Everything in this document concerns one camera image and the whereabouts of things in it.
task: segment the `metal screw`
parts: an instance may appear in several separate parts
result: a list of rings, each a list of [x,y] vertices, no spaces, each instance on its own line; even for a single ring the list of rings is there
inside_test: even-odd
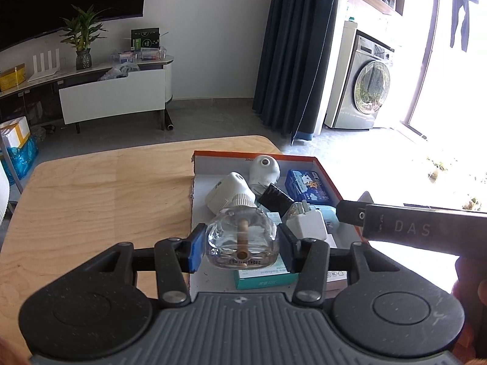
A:
[[[187,295],[181,291],[167,291],[162,295],[162,299],[167,303],[181,303],[184,302],[186,298]]]
[[[303,302],[316,302],[321,299],[320,293],[313,290],[298,291],[296,297]]]

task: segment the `white box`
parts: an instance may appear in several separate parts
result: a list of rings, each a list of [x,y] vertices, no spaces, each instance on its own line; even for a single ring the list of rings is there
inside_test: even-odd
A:
[[[36,124],[42,118],[42,104],[37,102],[30,110],[27,111],[27,120],[31,124]]]
[[[0,123],[0,132],[7,148],[21,148],[30,136],[27,118],[15,118]]]

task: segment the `round black pad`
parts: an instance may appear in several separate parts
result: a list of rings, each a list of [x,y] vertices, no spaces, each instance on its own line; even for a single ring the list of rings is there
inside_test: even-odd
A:
[[[428,302],[407,292],[390,292],[377,297],[373,310],[383,320],[398,325],[417,324],[429,316]]]
[[[457,299],[407,269],[362,273],[335,297],[331,316],[350,341],[393,358],[444,351],[464,323]]]
[[[27,299],[19,327],[32,353],[82,361],[131,345],[151,317],[149,299],[109,273],[68,274]]]

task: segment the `plastic bag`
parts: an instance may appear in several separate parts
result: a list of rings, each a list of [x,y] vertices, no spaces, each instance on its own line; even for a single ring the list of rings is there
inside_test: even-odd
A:
[[[12,164],[14,165],[15,172],[19,179],[24,178],[27,175],[27,172],[32,167],[33,160],[36,158],[39,150],[37,148],[36,142],[33,139],[33,136],[30,136],[29,139],[25,142],[23,147],[21,148],[7,148],[7,152],[12,160]],[[10,170],[7,167],[7,162],[5,158],[2,156],[2,166],[7,174],[8,182],[10,185],[14,185],[15,181],[10,173]]]
[[[36,140],[36,143],[39,144],[46,138],[46,129],[44,129],[42,126],[31,129],[31,135]]]
[[[99,81],[106,81],[112,80],[115,78],[123,78],[128,77],[128,73],[140,71],[140,68],[137,64],[132,62],[125,62],[122,64],[117,64],[116,66],[112,67],[106,74],[102,77],[98,78]]]

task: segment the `white router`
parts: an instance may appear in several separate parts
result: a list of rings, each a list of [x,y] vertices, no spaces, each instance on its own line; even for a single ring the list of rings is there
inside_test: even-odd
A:
[[[44,62],[44,52],[40,54],[40,71],[37,69],[37,55],[33,56],[33,76],[30,77],[27,82],[32,82],[44,77],[50,77],[56,74],[61,68],[61,63],[59,62],[59,48],[56,48],[56,67],[53,67],[53,56],[52,52],[47,51],[47,61],[49,68],[46,70]]]

